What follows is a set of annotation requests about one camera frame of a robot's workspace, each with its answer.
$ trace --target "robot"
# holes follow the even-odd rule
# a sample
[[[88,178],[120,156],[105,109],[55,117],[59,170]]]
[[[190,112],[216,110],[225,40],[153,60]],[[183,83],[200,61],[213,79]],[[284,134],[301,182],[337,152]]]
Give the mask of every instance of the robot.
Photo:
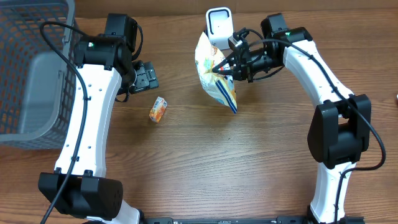
[[[105,143],[116,95],[158,85],[151,64],[131,60],[136,27],[136,22],[128,16],[110,14],[106,34],[84,35],[75,49],[77,68],[74,69],[81,78],[76,83],[68,135],[54,172],[41,173],[39,179],[39,190],[52,202],[47,217],[55,207],[62,214],[86,218],[91,223],[364,223],[363,217],[347,217],[343,205],[351,171],[378,169],[386,159],[384,146],[370,125],[371,102],[366,95],[354,95],[345,87],[322,60],[309,32],[304,27],[289,29],[282,14],[268,16],[261,22],[265,39],[251,29],[234,32],[228,39],[233,53],[215,66],[213,72],[253,82],[264,78],[254,78],[258,72],[286,67],[310,96],[315,113],[307,140],[318,162],[318,174],[307,216],[262,220],[145,219],[140,210],[130,207],[123,200],[122,183],[105,178]],[[248,44],[245,37],[250,32],[258,35],[260,41]],[[263,48],[250,51],[256,44]],[[233,69],[220,71],[227,63]],[[144,77],[140,78],[142,83],[137,82],[138,76]],[[348,121],[339,124],[339,119]],[[355,168],[361,153],[368,149],[369,131],[380,140],[382,160],[375,167]]]

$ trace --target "wooden table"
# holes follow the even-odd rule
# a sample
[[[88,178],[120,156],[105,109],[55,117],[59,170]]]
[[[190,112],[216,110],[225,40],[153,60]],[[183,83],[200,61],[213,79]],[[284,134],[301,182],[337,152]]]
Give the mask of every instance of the wooden table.
[[[267,14],[235,14],[235,30]],[[373,104],[372,124],[387,148],[385,166],[351,176],[348,215],[369,223],[398,222],[398,9],[284,12],[289,27],[304,26],[325,62]],[[135,18],[144,30],[139,59],[152,61],[160,87],[113,109],[106,150],[110,179],[148,217],[262,218],[303,215],[311,202],[317,163],[307,147],[313,106],[297,79],[283,70],[261,82],[236,83],[238,113],[202,89],[194,51],[204,15]],[[106,19],[78,19],[92,35]],[[159,124],[148,114],[158,96],[169,106]],[[37,189],[56,150],[0,148],[0,222],[38,223],[49,202]],[[380,149],[372,137],[358,167],[372,166]],[[82,223],[54,211],[49,223]]]

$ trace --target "plastic bin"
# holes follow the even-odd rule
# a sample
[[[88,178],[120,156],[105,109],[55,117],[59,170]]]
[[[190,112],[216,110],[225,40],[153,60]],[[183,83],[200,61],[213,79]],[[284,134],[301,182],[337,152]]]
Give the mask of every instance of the plastic bin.
[[[74,18],[72,0],[0,0],[0,144],[62,148],[76,78],[44,42],[39,27],[43,21],[76,26]],[[73,60],[79,37],[59,26],[46,26],[45,31]]]

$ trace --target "blue stripe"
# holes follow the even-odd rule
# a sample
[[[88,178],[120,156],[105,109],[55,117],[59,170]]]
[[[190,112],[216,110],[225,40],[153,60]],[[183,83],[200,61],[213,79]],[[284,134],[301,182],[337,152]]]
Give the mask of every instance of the blue stripe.
[[[231,102],[231,98],[228,96],[228,94],[225,91],[225,88],[219,83],[219,80],[216,82],[216,86],[218,87],[219,91],[223,96],[225,97],[226,101],[228,102],[229,107],[231,108],[232,112],[236,114],[236,108]]]

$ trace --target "wooden floor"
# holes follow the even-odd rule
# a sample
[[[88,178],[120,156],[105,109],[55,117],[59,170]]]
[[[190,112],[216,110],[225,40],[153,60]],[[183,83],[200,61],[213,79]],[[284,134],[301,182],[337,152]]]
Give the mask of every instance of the wooden floor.
[[[368,223],[398,223],[398,9],[285,12],[304,26],[325,62],[373,104],[372,124],[387,148],[374,172],[354,173],[345,210]],[[234,27],[260,31],[267,14],[235,14]],[[236,83],[238,113],[202,89],[194,51],[202,16],[137,17],[144,30],[139,59],[152,61],[160,87],[113,109],[107,177],[123,183],[124,199],[148,217],[262,218],[303,215],[315,191],[317,163],[307,147],[313,106],[283,70],[261,82]],[[79,19],[92,35],[106,19]],[[159,124],[148,114],[158,96],[169,106]],[[60,150],[0,147],[0,223],[38,223],[49,203],[37,189]],[[358,167],[377,164],[372,137]],[[54,211],[49,223],[82,223]]]

